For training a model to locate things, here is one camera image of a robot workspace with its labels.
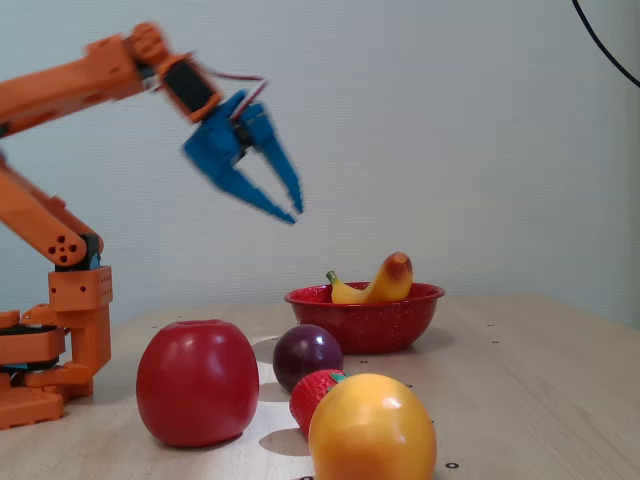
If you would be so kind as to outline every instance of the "black cable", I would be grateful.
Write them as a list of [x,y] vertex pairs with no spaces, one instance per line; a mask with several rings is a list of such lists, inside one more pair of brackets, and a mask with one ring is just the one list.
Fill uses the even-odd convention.
[[580,7],[580,4],[578,3],[578,0],[572,0],[572,1],[573,1],[573,6],[576,7],[576,11],[578,12],[578,15],[580,16],[580,19],[582,20],[582,23],[584,23],[585,28],[589,32],[589,35],[591,35],[591,38],[593,39],[593,41],[596,42],[596,45],[598,45],[598,47],[600,47],[600,50],[602,50],[602,53],[605,54],[605,56],[611,61],[611,63],[613,63],[618,68],[618,70],[620,70],[622,72],[622,74],[625,77],[627,77],[629,80],[631,80],[636,87],[640,88],[640,81],[636,77],[631,75],[626,68],[624,68],[622,65],[620,65],[620,62],[618,62],[613,57],[613,55],[611,55],[609,50],[607,50],[607,47],[605,47],[602,44],[602,42],[600,41],[600,39],[596,35],[596,32],[594,32],[593,28],[591,28],[591,25],[589,24],[589,20],[587,20],[587,17],[585,16],[584,12],[582,11],[582,8]]

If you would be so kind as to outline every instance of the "plum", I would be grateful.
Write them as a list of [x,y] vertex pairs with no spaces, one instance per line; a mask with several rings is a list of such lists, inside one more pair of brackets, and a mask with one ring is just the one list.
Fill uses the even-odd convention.
[[338,341],[324,328],[298,325],[280,337],[273,350],[276,380],[291,392],[310,373],[318,370],[342,370],[342,350]]

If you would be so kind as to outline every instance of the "white wall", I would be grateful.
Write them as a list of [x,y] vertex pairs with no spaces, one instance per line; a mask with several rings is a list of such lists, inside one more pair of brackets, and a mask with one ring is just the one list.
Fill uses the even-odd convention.
[[[115,321],[277,302],[329,268],[368,279],[403,250],[418,280],[451,294],[539,292],[640,325],[638,91],[569,0],[6,3],[2,79],[150,19],[176,50],[271,80],[263,99],[304,187],[293,227],[214,191],[182,157],[191,128],[161,95],[0,143],[103,235]],[[634,1],[582,3],[640,73]],[[279,192],[259,160],[242,165]],[[46,300],[50,265],[6,229],[0,262],[2,308]]]

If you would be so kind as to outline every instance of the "red bowl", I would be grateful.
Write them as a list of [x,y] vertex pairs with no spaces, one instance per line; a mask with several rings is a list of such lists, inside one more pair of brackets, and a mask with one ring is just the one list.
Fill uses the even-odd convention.
[[[367,282],[348,285],[365,289]],[[406,300],[365,305],[331,303],[331,285],[300,288],[284,296],[300,325],[324,328],[346,355],[393,353],[409,348],[427,329],[444,290],[413,283]]]

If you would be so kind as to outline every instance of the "wooden table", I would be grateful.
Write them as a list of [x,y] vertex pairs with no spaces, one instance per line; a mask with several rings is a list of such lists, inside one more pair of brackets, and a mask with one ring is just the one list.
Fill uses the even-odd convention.
[[[220,448],[167,448],[138,416],[140,356],[158,328],[181,318],[234,322],[254,344],[258,411]],[[0,479],[312,476],[270,364],[273,337],[294,325],[290,307],[275,304],[156,311],[116,327],[93,398],[69,404],[60,421],[0,432]],[[348,357],[345,369],[413,386],[435,419],[438,480],[640,479],[640,332],[544,297],[444,297],[409,351]]]

